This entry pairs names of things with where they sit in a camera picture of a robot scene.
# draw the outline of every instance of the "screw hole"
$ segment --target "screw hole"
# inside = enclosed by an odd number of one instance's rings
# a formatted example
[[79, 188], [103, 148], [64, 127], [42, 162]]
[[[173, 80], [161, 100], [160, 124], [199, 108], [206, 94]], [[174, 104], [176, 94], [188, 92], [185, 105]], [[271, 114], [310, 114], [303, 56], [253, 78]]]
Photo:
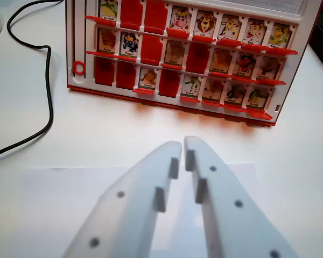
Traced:
[[92, 238], [90, 240], [90, 247], [91, 248], [96, 248], [99, 245], [99, 239], [98, 238]]
[[280, 254], [279, 254], [278, 251], [272, 250], [272, 251], [270, 251], [270, 257], [272, 257], [272, 258], [280, 258]]
[[240, 200], [237, 200], [235, 201], [235, 205], [238, 207], [238, 208], [241, 208], [243, 206], [243, 203], [240, 201]]
[[124, 191], [119, 191], [117, 193], [118, 198], [122, 198], [125, 195]]

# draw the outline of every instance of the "white paper sheet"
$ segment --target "white paper sheet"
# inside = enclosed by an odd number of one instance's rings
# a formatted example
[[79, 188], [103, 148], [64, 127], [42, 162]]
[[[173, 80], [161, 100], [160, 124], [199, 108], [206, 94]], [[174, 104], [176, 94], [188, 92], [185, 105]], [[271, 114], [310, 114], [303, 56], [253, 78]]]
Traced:
[[220, 0], [298, 14], [303, 0]]
[[[258, 204], [254, 164], [231, 169]], [[129, 168], [30, 169], [0, 173], [0, 257], [61, 258], [103, 192]], [[150, 258], [207, 257], [201, 206], [181, 166], [160, 213]]]

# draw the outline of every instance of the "cartoon cow picture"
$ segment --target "cartoon cow picture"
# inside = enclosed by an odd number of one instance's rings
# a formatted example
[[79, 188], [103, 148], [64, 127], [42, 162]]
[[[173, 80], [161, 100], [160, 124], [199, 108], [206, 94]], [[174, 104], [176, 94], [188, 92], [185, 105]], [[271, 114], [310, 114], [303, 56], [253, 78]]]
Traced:
[[170, 28], [179, 28], [181, 30], [189, 29], [188, 8], [175, 9], [174, 11], [174, 18], [171, 21]]

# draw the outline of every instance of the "white surface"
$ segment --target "white surface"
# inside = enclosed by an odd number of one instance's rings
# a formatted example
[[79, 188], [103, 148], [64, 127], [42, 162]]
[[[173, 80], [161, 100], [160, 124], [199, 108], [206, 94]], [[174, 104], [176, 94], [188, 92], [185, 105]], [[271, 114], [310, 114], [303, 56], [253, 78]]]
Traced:
[[[0, 0], [4, 21], [27, 2]], [[12, 195], [20, 193], [21, 183], [1, 183], [2, 178], [18, 176], [18, 169], [132, 166], [166, 141], [183, 141], [187, 135], [197, 135], [226, 163], [255, 163], [264, 193], [261, 198], [267, 200], [263, 205], [267, 217], [300, 257], [323, 258], [323, 65], [310, 47], [276, 126], [249, 127], [245, 123], [70, 92], [66, 88], [64, 15], [61, 4], [35, 12], [13, 27], [21, 39], [52, 47], [55, 120], [52, 129], [34, 145], [0, 160], [0, 189], [12, 189]], [[44, 67], [45, 52], [17, 44], [3, 30], [0, 149], [47, 123]], [[20, 202], [12, 204], [8, 200], [3, 197], [0, 202], [0, 211], [7, 216], [3, 218], [5, 227], [0, 228], [3, 233], [14, 226], [14, 214], [20, 206]], [[39, 210], [39, 206], [42, 204], [37, 203], [35, 209]], [[38, 222], [37, 232], [49, 227]], [[62, 223], [67, 225], [67, 217]], [[11, 245], [11, 241], [7, 238], [3, 244]]]
[[[258, 204], [255, 166], [229, 166]], [[0, 257], [61, 258], [98, 198], [128, 170], [0, 171]], [[12, 187], [1, 187], [6, 184]], [[158, 213], [153, 237], [150, 258], [166, 257], [207, 257], [201, 206], [194, 202], [192, 174], [184, 166], [171, 181], [167, 212]]]

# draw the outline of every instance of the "cartoon character picture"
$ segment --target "cartoon character picture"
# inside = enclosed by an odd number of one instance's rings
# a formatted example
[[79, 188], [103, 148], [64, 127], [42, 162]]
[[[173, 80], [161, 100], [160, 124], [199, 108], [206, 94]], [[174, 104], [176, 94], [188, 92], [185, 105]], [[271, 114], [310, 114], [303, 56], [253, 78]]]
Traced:
[[220, 81], [207, 79], [202, 99], [219, 102], [222, 89], [223, 85]]
[[201, 82], [197, 76], [185, 76], [181, 95], [187, 97], [197, 97], [199, 94]]
[[188, 32], [191, 15], [189, 14], [188, 8], [174, 6], [172, 8], [170, 28], [178, 28]]
[[98, 28], [98, 50], [114, 53], [116, 35], [107, 28]]
[[212, 37], [215, 23], [216, 18], [213, 16], [213, 12], [198, 11], [194, 35]]
[[239, 21], [238, 16], [223, 15], [219, 28], [218, 39], [237, 40], [241, 25], [242, 23]]
[[115, 21], [117, 18], [117, 6], [116, 0], [100, 0], [100, 17], [105, 20]]
[[219, 73], [227, 73], [228, 68], [231, 64], [232, 56], [230, 55], [230, 51], [227, 49], [214, 49], [212, 62], [210, 63], [209, 70], [216, 71]]
[[280, 63], [277, 58], [264, 56], [260, 69], [256, 78], [258, 79], [275, 79], [280, 68]]
[[156, 69], [147, 69], [141, 67], [139, 88], [154, 90], [157, 83], [157, 71]]
[[247, 106], [263, 109], [269, 97], [268, 89], [255, 88], [249, 95]]
[[225, 103], [241, 105], [245, 95], [245, 88], [242, 84], [233, 84], [226, 94]]
[[264, 21], [249, 19], [242, 42], [245, 44], [260, 45], [265, 31], [266, 27], [264, 26]]
[[182, 42], [168, 40], [164, 62], [170, 65], [182, 66], [185, 47]]
[[133, 33], [121, 34], [121, 55], [137, 56], [139, 40]]
[[250, 76], [254, 69], [256, 59], [253, 54], [239, 53], [233, 74]]
[[290, 31], [290, 27], [288, 25], [275, 23], [273, 29], [271, 30], [267, 46], [286, 48], [291, 34], [292, 32]]

